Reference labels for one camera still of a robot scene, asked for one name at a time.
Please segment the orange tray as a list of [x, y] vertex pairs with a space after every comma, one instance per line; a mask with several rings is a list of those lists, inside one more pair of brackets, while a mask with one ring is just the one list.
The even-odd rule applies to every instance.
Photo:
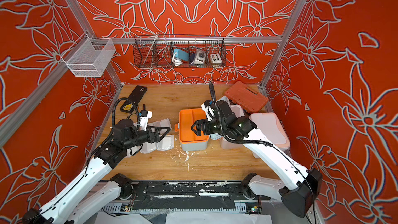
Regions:
[[201, 108], [181, 110], [179, 122], [175, 125], [175, 131], [179, 133], [182, 144], [204, 143], [209, 139], [208, 135], [197, 136], [191, 127], [196, 120], [206, 119], [206, 114]]

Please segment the gauze packet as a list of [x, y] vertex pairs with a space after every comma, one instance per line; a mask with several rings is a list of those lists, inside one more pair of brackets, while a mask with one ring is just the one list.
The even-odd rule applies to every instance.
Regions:
[[148, 154], [153, 151], [157, 150], [157, 144], [156, 143], [144, 143], [142, 145], [142, 149], [140, 150], [141, 153], [143, 154]]
[[163, 120], [160, 120], [160, 121], [155, 121], [155, 122], [153, 122], [153, 123], [150, 123], [149, 124], [150, 126], [157, 126], [157, 127], [170, 127], [171, 129], [172, 129], [172, 127], [171, 127], [171, 122], [170, 122], [170, 120], [169, 119], [163, 119]]
[[161, 142], [157, 143], [157, 150], [158, 151], [167, 151], [174, 148], [174, 136], [173, 135], [166, 135]]

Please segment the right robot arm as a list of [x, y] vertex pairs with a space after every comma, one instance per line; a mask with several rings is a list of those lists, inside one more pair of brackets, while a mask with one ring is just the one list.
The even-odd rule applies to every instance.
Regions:
[[271, 142], [249, 117], [237, 117], [224, 100], [207, 100], [202, 106], [206, 118], [194, 122], [197, 135], [219, 134], [228, 142], [242, 144], [279, 177], [272, 183], [259, 175], [249, 176], [248, 188], [256, 196], [281, 201], [294, 215], [304, 218], [315, 206], [322, 185], [322, 174], [297, 163]]

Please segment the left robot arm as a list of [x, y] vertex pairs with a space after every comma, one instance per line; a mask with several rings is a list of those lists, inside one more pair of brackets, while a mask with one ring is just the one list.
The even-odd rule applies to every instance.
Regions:
[[147, 125], [140, 127], [131, 119], [114, 123], [106, 141], [94, 151], [86, 167], [53, 199], [40, 209], [30, 209], [22, 224], [83, 224], [107, 203], [119, 197], [129, 198], [134, 191], [131, 180], [117, 174], [98, 193], [86, 195], [126, 156], [130, 148], [145, 143], [159, 143], [170, 132], [170, 127]]

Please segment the white pink first aid kit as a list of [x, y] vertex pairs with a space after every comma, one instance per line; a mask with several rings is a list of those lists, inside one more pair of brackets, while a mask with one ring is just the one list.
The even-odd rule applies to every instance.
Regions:
[[255, 113], [249, 117], [262, 133], [279, 149], [286, 151], [290, 148], [290, 141], [278, 117], [274, 113]]

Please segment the grey orange medicine chest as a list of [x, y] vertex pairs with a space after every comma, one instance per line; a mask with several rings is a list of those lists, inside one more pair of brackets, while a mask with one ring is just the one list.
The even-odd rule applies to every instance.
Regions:
[[[218, 139], [222, 138], [222, 136], [220, 136], [218, 134], [211, 134], [208, 136], [209, 136], [209, 139], [212, 139], [212, 140], [218, 140]], [[198, 151], [198, 150], [205, 150], [207, 148], [208, 141], [204, 142], [204, 143], [193, 143], [193, 144], [185, 144], [185, 145], [180, 142], [180, 145], [181, 145], [182, 150], [184, 150], [184, 151]]]

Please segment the pink medicine chest box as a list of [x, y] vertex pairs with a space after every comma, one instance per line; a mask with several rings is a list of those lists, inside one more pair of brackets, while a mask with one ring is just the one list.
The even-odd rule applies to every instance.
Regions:
[[[245, 117], [244, 111], [240, 105], [231, 105], [230, 108], [231, 111], [235, 114], [236, 120], [228, 124], [229, 128], [233, 127], [233, 125], [237, 125], [237, 121], [240, 117]], [[242, 144], [231, 143], [225, 138], [221, 138], [219, 140], [219, 143], [221, 148], [224, 150], [239, 149], [243, 146]]]

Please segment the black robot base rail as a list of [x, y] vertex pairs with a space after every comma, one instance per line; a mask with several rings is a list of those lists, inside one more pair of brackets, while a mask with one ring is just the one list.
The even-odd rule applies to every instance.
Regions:
[[165, 181], [140, 180], [132, 182], [132, 193], [126, 198], [117, 200], [133, 201], [156, 198], [195, 198], [220, 197], [231, 200], [257, 200], [255, 195], [241, 181]]

